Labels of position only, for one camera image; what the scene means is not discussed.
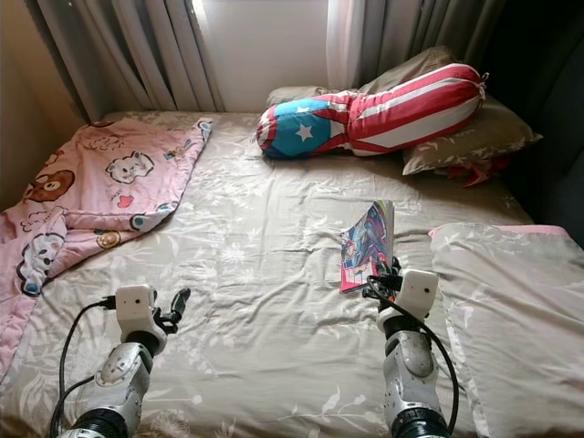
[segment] mattress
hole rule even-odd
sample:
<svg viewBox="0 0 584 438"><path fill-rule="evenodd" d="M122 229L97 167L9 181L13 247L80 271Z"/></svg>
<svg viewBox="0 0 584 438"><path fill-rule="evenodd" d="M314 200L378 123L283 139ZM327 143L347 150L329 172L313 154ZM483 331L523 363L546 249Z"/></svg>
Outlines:
<svg viewBox="0 0 584 438"><path fill-rule="evenodd" d="M395 255L431 269L432 228L450 222L530 224L498 181L471 189L431 173L402 176L401 155L328 155L277 162L252 141L255 114L113 114L186 130L214 119L213 134L173 215L156 230L96 255L45 286L0 384L3 436L42 436L57 399L58 360L78 311L121 286L148 283L168 308L193 290L177 335L155 357L137 436L371 437L382 416L383 335L376 303L339 294L340 233L373 200L395 207ZM441 296L429 325L445 344ZM94 373L119 343L115 313L82 319L66 385ZM451 383L442 358L438 395ZM83 390L66 402L77 418ZM475 436L462 394L455 436Z"/></svg>

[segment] book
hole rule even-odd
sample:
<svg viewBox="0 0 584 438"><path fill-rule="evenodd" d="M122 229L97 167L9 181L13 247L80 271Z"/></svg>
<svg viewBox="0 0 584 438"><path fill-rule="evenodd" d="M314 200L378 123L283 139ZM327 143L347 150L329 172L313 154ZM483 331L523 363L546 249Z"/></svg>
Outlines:
<svg viewBox="0 0 584 438"><path fill-rule="evenodd" d="M348 294L378 275L378 264L393 257L393 203L379 199L341 234L340 293Z"/></svg>

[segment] striped pillow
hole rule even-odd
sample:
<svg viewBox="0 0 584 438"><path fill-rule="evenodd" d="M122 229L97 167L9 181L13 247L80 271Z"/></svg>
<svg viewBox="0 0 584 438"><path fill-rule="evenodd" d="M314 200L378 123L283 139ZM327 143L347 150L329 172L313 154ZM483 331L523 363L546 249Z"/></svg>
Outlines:
<svg viewBox="0 0 584 438"><path fill-rule="evenodd" d="M473 68L449 64L373 95L343 91L275 105L256 138L273 158L336 148L366 156L396 151L462 128L484 98Z"/></svg>

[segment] gray curtain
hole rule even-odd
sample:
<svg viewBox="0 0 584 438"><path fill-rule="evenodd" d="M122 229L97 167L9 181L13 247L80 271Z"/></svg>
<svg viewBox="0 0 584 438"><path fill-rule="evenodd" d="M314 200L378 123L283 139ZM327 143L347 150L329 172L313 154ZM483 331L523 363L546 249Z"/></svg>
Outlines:
<svg viewBox="0 0 584 438"><path fill-rule="evenodd" d="M38 0L82 112L224 110L192 0Z"/></svg>
<svg viewBox="0 0 584 438"><path fill-rule="evenodd" d="M360 83L428 47L448 46L477 67L506 0L367 0Z"/></svg>

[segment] pink blanket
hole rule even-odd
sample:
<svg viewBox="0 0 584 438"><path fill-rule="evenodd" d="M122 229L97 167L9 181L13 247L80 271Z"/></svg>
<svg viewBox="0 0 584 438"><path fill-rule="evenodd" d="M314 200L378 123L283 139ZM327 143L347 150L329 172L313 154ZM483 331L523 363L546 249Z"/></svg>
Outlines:
<svg viewBox="0 0 584 438"><path fill-rule="evenodd" d="M46 280L171 214L212 123L187 132L129 119L82 128L0 214L0 381Z"/></svg>

